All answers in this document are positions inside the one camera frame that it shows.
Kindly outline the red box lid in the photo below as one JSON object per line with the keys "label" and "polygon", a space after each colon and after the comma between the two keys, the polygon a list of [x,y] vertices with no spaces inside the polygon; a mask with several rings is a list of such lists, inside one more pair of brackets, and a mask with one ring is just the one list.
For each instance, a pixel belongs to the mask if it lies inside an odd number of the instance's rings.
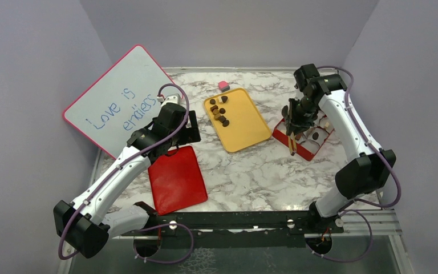
{"label": "red box lid", "polygon": [[166,215],[207,201],[204,178],[193,147],[171,151],[159,157],[149,168],[148,176],[155,210]]}

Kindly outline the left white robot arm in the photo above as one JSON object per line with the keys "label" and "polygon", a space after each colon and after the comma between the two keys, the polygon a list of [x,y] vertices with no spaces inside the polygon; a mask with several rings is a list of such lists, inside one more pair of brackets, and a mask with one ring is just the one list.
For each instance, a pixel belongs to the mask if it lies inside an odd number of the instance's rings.
{"label": "left white robot arm", "polygon": [[201,140],[196,113],[177,103],[163,103],[157,117],[134,131],[113,165],[81,195],[53,208],[56,233],[60,237],[58,256],[68,260],[78,253],[89,259],[106,244],[113,232],[134,224],[142,234],[156,229],[156,218],[138,208],[124,218],[109,217],[108,210],[121,193],[171,147]]}

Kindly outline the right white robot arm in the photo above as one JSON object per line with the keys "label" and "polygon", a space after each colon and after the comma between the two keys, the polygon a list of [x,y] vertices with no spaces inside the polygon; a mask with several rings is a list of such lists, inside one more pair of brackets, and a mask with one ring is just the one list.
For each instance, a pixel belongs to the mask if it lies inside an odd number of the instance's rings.
{"label": "right white robot arm", "polygon": [[384,187],[388,177],[394,176],[396,155],[375,140],[353,106],[353,77],[345,83],[339,74],[321,75],[314,64],[301,66],[293,75],[297,95],[282,109],[286,136],[294,140],[312,128],[321,111],[347,156],[347,164],[335,175],[335,186],[309,206],[307,227],[320,232],[356,198]]}

